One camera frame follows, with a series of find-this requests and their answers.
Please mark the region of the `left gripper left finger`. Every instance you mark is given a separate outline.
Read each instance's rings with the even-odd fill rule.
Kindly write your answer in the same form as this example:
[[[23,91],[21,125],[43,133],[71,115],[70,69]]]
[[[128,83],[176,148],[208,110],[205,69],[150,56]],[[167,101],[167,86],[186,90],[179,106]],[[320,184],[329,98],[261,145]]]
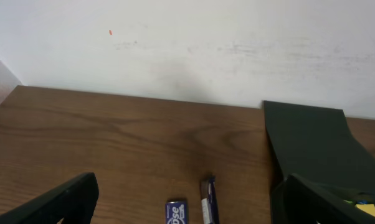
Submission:
[[[33,200],[0,215],[0,224],[89,224],[99,196],[93,172],[82,173]]]

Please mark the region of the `blue Eclipse mint box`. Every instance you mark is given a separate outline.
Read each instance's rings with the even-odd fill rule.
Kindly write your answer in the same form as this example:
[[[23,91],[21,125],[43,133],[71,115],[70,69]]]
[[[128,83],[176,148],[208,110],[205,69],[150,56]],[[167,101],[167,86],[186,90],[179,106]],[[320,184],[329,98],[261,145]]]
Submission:
[[[166,224],[188,224],[187,201],[167,202],[165,209]]]

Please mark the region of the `yellow Hacks candy bag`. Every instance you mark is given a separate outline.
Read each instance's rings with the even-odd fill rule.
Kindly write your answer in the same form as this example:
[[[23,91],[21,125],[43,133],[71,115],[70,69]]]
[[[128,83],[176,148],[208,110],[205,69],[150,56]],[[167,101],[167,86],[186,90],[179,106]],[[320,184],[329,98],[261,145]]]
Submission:
[[[375,217],[375,204],[369,203],[357,203],[355,205],[356,208],[360,209],[363,212]]]

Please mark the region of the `dark green open box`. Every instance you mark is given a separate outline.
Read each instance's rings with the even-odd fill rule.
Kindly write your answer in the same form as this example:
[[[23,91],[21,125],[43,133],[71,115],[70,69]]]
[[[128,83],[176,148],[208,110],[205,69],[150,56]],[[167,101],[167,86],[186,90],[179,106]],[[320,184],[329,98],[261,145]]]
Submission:
[[[264,101],[263,110],[280,182],[298,174],[317,184],[375,193],[375,158],[354,138],[343,110],[275,101]]]

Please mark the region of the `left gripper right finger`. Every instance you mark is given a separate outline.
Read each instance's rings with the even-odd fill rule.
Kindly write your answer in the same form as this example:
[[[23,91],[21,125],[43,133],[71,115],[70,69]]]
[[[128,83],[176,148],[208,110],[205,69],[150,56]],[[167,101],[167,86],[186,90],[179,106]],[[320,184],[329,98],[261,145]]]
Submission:
[[[281,181],[270,194],[272,224],[372,224],[375,217],[356,208],[375,204],[375,193],[317,184],[298,174]]]

